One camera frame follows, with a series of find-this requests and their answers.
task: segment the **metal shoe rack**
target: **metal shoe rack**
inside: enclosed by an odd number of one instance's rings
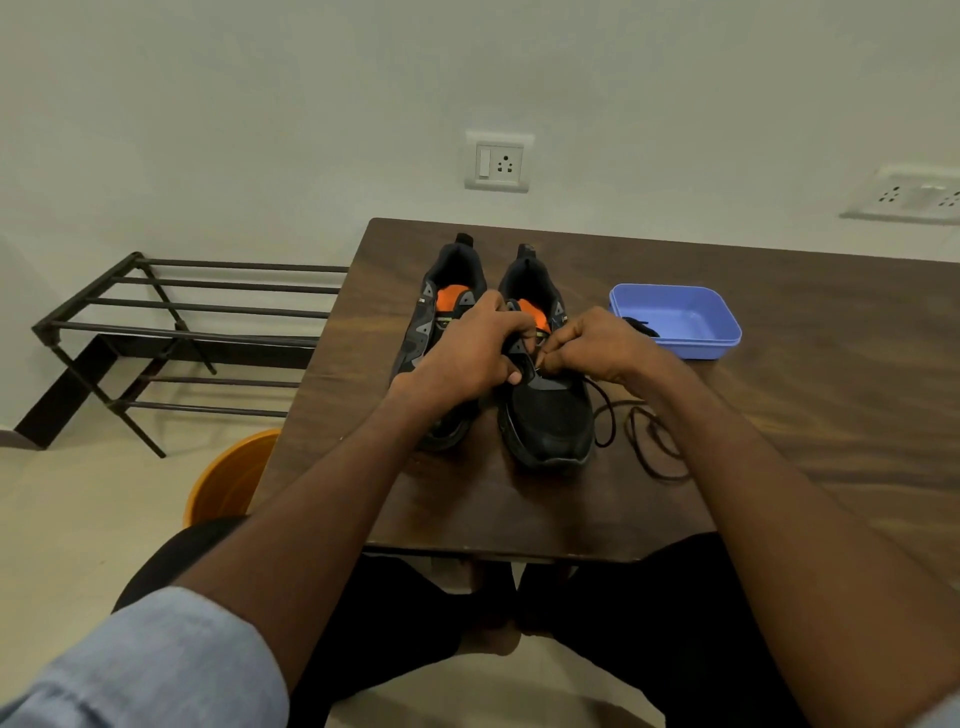
[[[261,335],[234,335],[223,333],[206,333],[191,331],[183,317],[182,311],[204,311],[216,313],[238,313],[259,316],[280,316],[298,319],[325,319],[329,311],[298,310],[291,308],[261,308],[256,306],[217,305],[212,303],[174,303],[167,295],[167,288],[219,288],[238,291],[273,291],[278,293],[305,293],[305,294],[337,294],[338,287],[315,285],[285,285],[278,283],[260,283],[230,280],[193,280],[168,279],[158,276],[154,267],[174,268],[203,268],[203,269],[231,269],[245,271],[284,271],[300,273],[346,273],[349,268],[337,265],[283,265],[273,263],[238,263],[215,260],[171,260],[164,258],[146,257],[142,253],[131,253],[108,271],[103,273],[86,288],[73,296],[52,313],[41,319],[33,331],[45,347],[50,349],[63,362],[67,370],[107,408],[119,417],[146,445],[159,457],[166,453],[154,442],[151,437],[128,414],[128,410],[135,408],[175,410],[179,412],[204,412],[225,415],[253,415],[257,417],[286,417],[284,411],[248,409],[244,407],[212,407],[196,404],[175,404],[158,401],[140,401],[138,398],[153,382],[177,382],[184,384],[216,384],[216,385],[243,385],[256,387],[275,387],[296,389],[299,384],[289,381],[272,381],[268,379],[232,379],[216,377],[217,369],[204,351],[206,344],[216,342],[220,344],[246,344],[271,348],[293,348],[298,350],[312,350],[319,337],[316,336],[261,336]],[[130,273],[139,271],[140,276],[130,276]],[[133,299],[105,298],[114,285],[146,285],[156,292],[159,301],[140,301]],[[88,306],[125,306],[133,308],[160,308],[170,312],[173,318],[173,328],[146,328],[129,326],[112,326],[107,324],[88,324],[72,321]],[[60,332],[64,329],[76,331],[91,331],[98,334],[121,334],[136,337],[165,338],[169,341],[159,353],[143,368],[140,375],[131,383],[120,397],[113,399],[94,381],[90,381],[77,367],[76,361],[60,346]],[[174,358],[179,347],[192,348],[200,361],[206,366],[212,376],[161,376],[164,365]]]

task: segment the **sneaker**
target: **sneaker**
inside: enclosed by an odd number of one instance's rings
[[[440,341],[447,325],[459,319],[487,291],[480,256],[473,250],[473,238],[458,232],[456,241],[440,249],[437,262],[426,272],[420,297],[396,355],[390,379],[413,372],[423,356]],[[447,412],[420,440],[419,449],[452,448],[467,435],[480,407],[476,400],[459,404]]]
[[[538,346],[566,323],[564,299],[529,245],[517,250],[500,281],[500,295],[508,308],[534,317]],[[497,422],[507,449],[533,469],[586,463],[593,448],[593,408],[584,378],[573,372],[541,376],[518,335],[507,339],[503,352],[523,375],[519,384],[500,388]]]

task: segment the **leg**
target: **leg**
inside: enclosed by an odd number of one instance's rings
[[[137,572],[113,611],[169,585],[245,517],[182,530]],[[509,574],[510,590],[513,577]],[[502,575],[471,595],[449,595],[406,562],[361,556],[290,698],[290,725],[323,725],[330,706],[456,654],[483,616],[503,612]]]
[[[520,600],[554,638],[640,688],[670,726],[806,725],[756,626],[719,534],[636,564],[524,573]]]

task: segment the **orange bucket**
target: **orange bucket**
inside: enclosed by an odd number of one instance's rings
[[[186,501],[183,527],[247,513],[279,434],[278,429],[257,432],[206,466]]]

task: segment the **switch plate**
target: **switch plate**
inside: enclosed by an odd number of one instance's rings
[[[532,134],[467,130],[464,187],[501,192],[530,189]]]
[[[841,217],[960,225],[960,169],[920,164],[881,167],[860,185]]]

